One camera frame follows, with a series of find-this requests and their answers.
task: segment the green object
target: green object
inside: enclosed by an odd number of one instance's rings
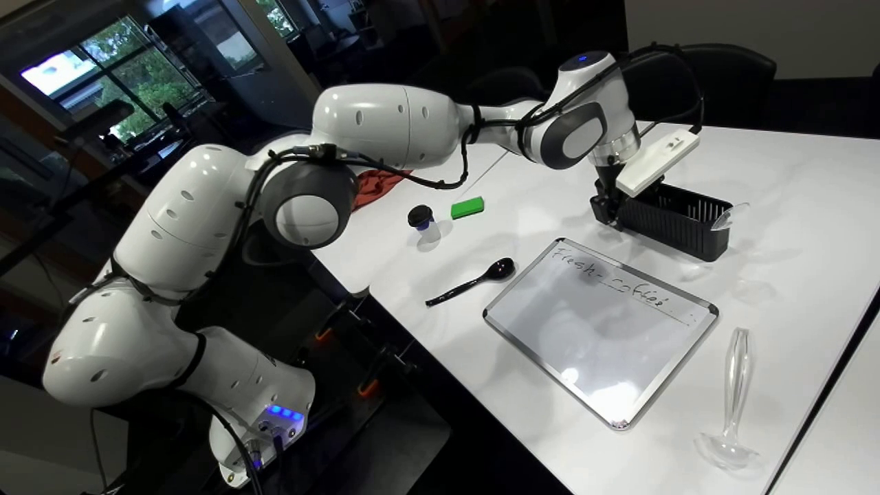
[[[485,208],[486,208],[485,199],[460,202],[460,205],[452,208],[452,221],[478,216],[478,212],[485,212]]]

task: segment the black spoon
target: black spoon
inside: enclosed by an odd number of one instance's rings
[[[448,291],[437,296],[434,301],[426,301],[426,307],[440,307],[444,301],[452,301],[452,297],[456,297],[456,296],[463,296],[463,291],[467,291],[467,290],[474,290],[474,287],[478,287],[485,282],[507,282],[515,272],[518,272],[518,264],[511,258],[497,258],[485,275],[478,275],[470,285],[463,285],[456,290],[448,290]]]

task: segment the whiteboard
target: whiteboard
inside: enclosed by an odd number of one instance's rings
[[[485,320],[609,426],[631,426],[715,326],[717,308],[555,241]]]

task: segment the white table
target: white table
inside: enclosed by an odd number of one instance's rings
[[[807,433],[774,495],[880,492],[880,320]]]
[[[430,254],[407,247],[369,291],[573,492],[765,492],[880,285],[880,143],[705,131],[669,186],[743,208],[715,264],[600,225],[591,181],[585,162],[547,170],[510,155],[470,191],[486,199],[485,216],[460,221]],[[501,257],[529,267],[555,238],[721,308],[632,429],[609,429],[485,326],[482,312],[504,287],[424,307]],[[765,456],[746,480],[694,448],[699,433],[721,429],[734,329],[752,329],[757,351],[739,439]]]
[[[418,205],[430,205],[434,219],[448,221],[448,208],[467,195],[467,191],[504,158],[497,146],[470,146],[467,181],[456,191],[426,191],[412,181],[400,181],[385,199],[357,210],[347,232],[314,257],[332,272],[350,296],[365,296],[369,285],[396,258],[400,250],[416,243],[407,216]],[[437,169],[416,170],[424,179],[456,181],[463,175],[463,155],[452,155]]]

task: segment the black container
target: black container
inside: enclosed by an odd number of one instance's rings
[[[611,194],[596,181],[595,216],[624,232],[638,232],[695,258],[715,263],[728,245],[728,228],[712,232],[731,205],[690,191],[654,186],[638,199]]]

